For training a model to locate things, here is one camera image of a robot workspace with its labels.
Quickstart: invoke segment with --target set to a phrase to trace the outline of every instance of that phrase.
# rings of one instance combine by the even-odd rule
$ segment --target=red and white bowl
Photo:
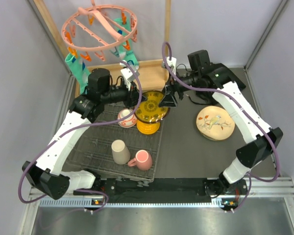
[[[118,119],[121,119],[127,115],[129,115],[133,110],[131,109],[123,109],[119,112],[119,115],[118,115]],[[124,128],[130,128],[132,126],[135,126],[135,124],[137,123],[137,118],[135,117],[135,115],[131,115],[130,117],[128,117],[127,119],[123,120],[123,121],[119,121],[118,124],[121,126],[121,127],[124,127]]]

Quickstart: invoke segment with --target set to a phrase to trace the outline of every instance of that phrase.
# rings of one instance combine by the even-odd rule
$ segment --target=beige cup
[[[113,141],[111,145],[113,160],[116,164],[126,164],[130,159],[130,153],[122,140]]]

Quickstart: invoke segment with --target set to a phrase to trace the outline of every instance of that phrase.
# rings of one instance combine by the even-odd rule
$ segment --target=bird illustration
[[[213,125],[216,125],[217,123],[218,123],[218,121],[220,120],[220,116],[219,115],[217,115],[217,116],[215,116],[215,117],[213,117],[211,120],[210,120],[210,123],[209,123],[209,130],[211,129],[211,127],[213,126]]]

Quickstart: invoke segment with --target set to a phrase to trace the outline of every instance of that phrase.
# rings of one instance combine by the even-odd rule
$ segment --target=dish rack
[[[125,107],[120,104],[109,104],[105,111],[100,114],[96,122],[116,120],[119,112]],[[117,179],[128,178],[139,181],[139,186],[147,185],[154,180],[162,126],[152,135],[140,133],[136,126],[131,128],[120,127],[117,123],[104,126],[90,127],[84,132],[76,143],[70,155],[66,159],[66,168],[75,170],[90,169],[97,173],[116,176]],[[115,140],[123,140],[127,146],[131,159],[138,150],[144,149],[151,154],[152,167],[148,171],[141,171],[137,167],[129,167],[127,164],[118,165],[113,161],[111,144]]]

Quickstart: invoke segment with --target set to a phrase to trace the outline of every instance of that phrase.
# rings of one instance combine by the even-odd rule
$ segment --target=gray wall
[[[91,6],[90,0],[45,0],[45,3],[59,30],[79,6]],[[138,18],[138,41],[132,44],[137,58],[160,59],[165,0],[96,0],[97,5],[110,3],[131,9]],[[187,63],[187,54],[206,49],[212,61],[243,66],[279,3],[280,0],[172,0],[170,43],[173,55],[179,63]],[[114,10],[107,13],[112,19],[120,17]],[[98,35],[107,34],[99,23],[89,26],[86,17],[79,20]],[[77,31],[73,42],[82,46],[98,46],[82,30]],[[109,52],[105,55],[107,63],[119,61]],[[95,56],[92,58],[92,65],[105,63]]]
[[[250,76],[265,120],[284,132],[278,152],[283,171],[294,182],[294,0],[265,42]]]
[[[67,80],[27,2],[0,1],[0,235],[18,230],[25,208],[17,197],[21,167],[50,140]]]

